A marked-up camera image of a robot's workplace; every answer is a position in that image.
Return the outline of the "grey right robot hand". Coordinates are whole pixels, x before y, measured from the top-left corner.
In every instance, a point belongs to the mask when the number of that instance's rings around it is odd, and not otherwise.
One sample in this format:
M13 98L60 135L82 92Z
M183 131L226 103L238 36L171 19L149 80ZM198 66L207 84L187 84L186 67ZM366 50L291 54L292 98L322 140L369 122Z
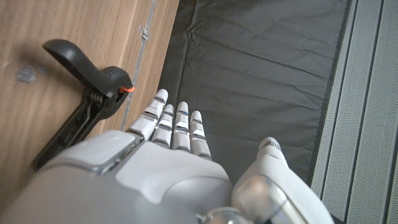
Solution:
M2 223L332 223L272 137L232 184L211 158L201 113L159 90L127 131L39 157Z

